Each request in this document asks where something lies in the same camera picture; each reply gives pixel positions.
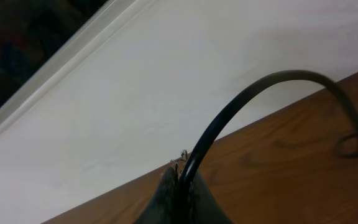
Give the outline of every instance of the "black wire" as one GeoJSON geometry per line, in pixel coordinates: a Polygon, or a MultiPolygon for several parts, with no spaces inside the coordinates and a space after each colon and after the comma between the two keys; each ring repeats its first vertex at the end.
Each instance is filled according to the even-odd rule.
{"type": "MultiPolygon", "coordinates": [[[[315,72],[309,72],[304,70],[289,70],[283,72],[273,73],[266,77],[261,78],[255,83],[248,86],[245,90],[242,90],[223,110],[214,118],[214,120],[206,128],[205,132],[198,140],[196,146],[191,153],[190,158],[187,160],[186,165],[183,169],[183,172],[179,180],[179,188],[183,196],[187,195],[188,189],[191,181],[193,180],[198,166],[201,164],[205,154],[208,152],[208,149],[211,147],[212,143],[215,141],[218,134],[222,129],[227,125],[231,118],[253,97],[258,95],[260,92],[264,91],[266,88],[285,81],[290,80],[308,80],[322,84],[330,91],[340,102],[344,111],[350,119],[350,122],[353,125],[355,134],[346,136],[339,141],[339,144],[342,144],[344,141],[347,141],[350,138],[358,137],[358,112],[353,106],[350,99],[347,97],[345,92],[334,83],[329,78],[320,75],[315,72]]],[[[341,152],[340,147],[336,148],[336,152],[345,158],[357,158],[358,150],[350,154],[345,154],[341,152]]]]}

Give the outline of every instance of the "white wall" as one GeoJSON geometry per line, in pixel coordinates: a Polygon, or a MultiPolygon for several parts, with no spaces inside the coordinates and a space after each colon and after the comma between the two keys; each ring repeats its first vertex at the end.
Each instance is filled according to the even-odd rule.
{"type": "MultiPolygon", "coordinates": [[[[0,135],[0,223],[40,223],[178,157],[271,72],[358,71],[358,1],[138,0],[117,21],[0,135]]],[[[222,136],[318,89],[270,88],[222,136]]]]}

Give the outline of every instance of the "brown wood grain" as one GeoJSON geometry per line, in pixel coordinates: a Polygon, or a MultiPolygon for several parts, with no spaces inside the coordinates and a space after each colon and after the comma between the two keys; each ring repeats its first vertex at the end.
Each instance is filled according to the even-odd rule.
{"type": "MultiPolygon", "coordinates": [[[[358,73],[340,84],[358,108],[358,73]]],[[[350,132],[341,107],[323,90],[216,141],[200,170],[234,223],[356,224],[358,159],[333,154],[350,132]]],[[[132,223],[163,170],[46,223],[132,223]]]]}

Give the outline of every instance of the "dark floor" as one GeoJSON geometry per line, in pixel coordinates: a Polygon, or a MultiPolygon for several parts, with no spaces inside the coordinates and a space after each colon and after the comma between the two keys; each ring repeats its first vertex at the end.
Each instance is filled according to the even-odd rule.
{"type": "Polygon", "coordinates": [[[106,0],[0,0],[0,107],[106,0]]]}

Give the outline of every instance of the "white trim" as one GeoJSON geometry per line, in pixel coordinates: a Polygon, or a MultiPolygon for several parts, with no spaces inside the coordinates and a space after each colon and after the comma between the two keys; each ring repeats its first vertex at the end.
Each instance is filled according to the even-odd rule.
{"type": "Polygon", "coordinates": [[[0,134],[36,104],[58,82],[124,26],[142,8],[137,0],[110,0],[86,22],[25,85],[0,108],[0,134]]]}

